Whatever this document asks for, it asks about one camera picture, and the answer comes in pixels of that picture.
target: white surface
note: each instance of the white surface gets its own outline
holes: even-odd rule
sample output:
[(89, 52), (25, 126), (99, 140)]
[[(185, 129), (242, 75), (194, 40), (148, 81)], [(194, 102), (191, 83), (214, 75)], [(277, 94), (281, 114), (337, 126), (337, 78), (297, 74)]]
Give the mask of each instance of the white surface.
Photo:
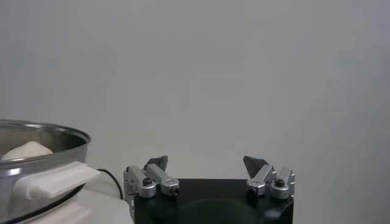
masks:
[(100, 171), (85, 163), (73, 162), (20, 178), (13, 187), (13, 194), (28, 200), (54, 198), (99, 175)]
[(71, 201), (30, 224), (133, 224), (129, 205), (117, 198), (82, 190)]
[(45, 146), (35, 141), (31, 141), (7, 152), (1, 157), (1, 160), (27, 158), (31, 156), (41, 156), (52, 153), (53, 152)]
[[(0, 117), (92, 136), (116, 177), (297, 177), (296, 223), (390, 223), (390, 1), (0, 1)], [(117, 196), (102, 175), (93, 185)]]
[(90, 214), (91, 210), (72, 201), (29, 224), (82, 224)]
[(91, 210), (81, 224), (133, 224), (129, 205), (123, 200), (82, 190), (77, 194), (76, 202)]

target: bolt head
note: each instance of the bolt head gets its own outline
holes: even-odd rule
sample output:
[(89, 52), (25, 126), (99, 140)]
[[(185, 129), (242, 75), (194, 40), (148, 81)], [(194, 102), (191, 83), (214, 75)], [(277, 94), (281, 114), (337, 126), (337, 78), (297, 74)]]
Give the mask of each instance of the bolt head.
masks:
[(253, 187), (249, 188), (248, 191), (247, 191), (247, 195), (248, 195), (249, 198), (257, 197), (257, 189), (255, 189)]
[(282, 179), (276, 179), (275, 180), (275, 186), (277, 187), (284, 187), (285, 186), (285, 181)]
[(150, 185), (150, 184), (152, 184), (152, 180), (149, 178), (149, 177), (147, 177), (147, 178), (144, 178), (143, 180), (142, 180), (142, 185), (143, 186), (148, 186), (148, 185)]

